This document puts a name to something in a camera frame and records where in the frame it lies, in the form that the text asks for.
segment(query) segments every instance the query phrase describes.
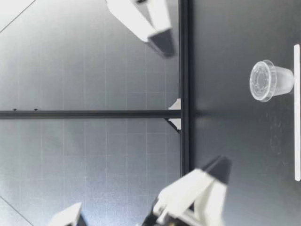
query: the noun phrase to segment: floor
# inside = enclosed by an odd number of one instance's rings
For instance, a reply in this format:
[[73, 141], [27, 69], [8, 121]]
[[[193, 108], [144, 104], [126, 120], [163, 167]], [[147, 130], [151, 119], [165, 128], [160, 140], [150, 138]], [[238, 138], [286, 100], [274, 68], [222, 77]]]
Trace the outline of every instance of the floor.
[[[179, 96], [178, 56], [154, 54], [105, 1], [37, 1], [1, 34], [0, 70], [0, 110], [162, 110]], [[179, 143], [162, 119], [0, 121], [0, 194], [35, 226], [75, 202], [89, 226], [132, 226], [179, 178]], [[1, 225], [28, 226], [0, 209]]]

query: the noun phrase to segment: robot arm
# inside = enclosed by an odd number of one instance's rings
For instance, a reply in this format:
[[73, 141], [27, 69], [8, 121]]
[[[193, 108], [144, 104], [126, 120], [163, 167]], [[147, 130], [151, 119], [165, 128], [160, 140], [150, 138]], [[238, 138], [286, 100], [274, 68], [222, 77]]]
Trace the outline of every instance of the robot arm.
[[218, 157], [164, 188], [143, 226], [222, 226], [230, 167], [227, 158]]
[[[164, 57], [175, 54], [166, 0], [106, 0], [109, 11], [140, 40]], [[137, 9], [146, 4], [152, 24]]]

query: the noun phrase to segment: clear plastic cup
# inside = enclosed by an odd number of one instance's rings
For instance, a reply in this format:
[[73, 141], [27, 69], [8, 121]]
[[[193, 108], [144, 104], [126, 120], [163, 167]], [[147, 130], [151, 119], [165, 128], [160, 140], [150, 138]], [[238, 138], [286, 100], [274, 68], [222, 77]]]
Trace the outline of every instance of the clear plastic cup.
[[260, 61], [253, 67], [250, 76], [252, 96], [267, 102], [272, 96], [289, 93], [293, 89], [293, 72], [283, 67], [274, 66], [269, 60]]

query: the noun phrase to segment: white plastic bracket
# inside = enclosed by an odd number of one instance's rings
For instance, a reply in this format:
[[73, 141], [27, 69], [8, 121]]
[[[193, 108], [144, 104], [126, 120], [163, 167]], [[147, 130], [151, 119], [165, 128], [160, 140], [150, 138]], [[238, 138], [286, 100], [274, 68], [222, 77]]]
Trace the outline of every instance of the white plastic bracket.
[[[181, 99], [177, 99], [171, 107], [168, 108], [169, 110], [180, 110], [181, 109]], [[177, 130], [181, 130], [181, 119], [168, 119]]]

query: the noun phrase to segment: metal frame bar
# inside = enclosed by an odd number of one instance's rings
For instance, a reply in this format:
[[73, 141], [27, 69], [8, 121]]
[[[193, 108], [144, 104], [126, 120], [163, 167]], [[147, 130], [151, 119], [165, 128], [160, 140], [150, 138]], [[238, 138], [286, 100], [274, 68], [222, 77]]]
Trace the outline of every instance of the metal frame bar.
[[0, 111], [1, 119], [181, 118], [180, 110], [146, 111]]
[[190, 76], [189, 76], [189, 0], [179, 0], [180, 94], [181, 94], [181, 176], [190, 171]]

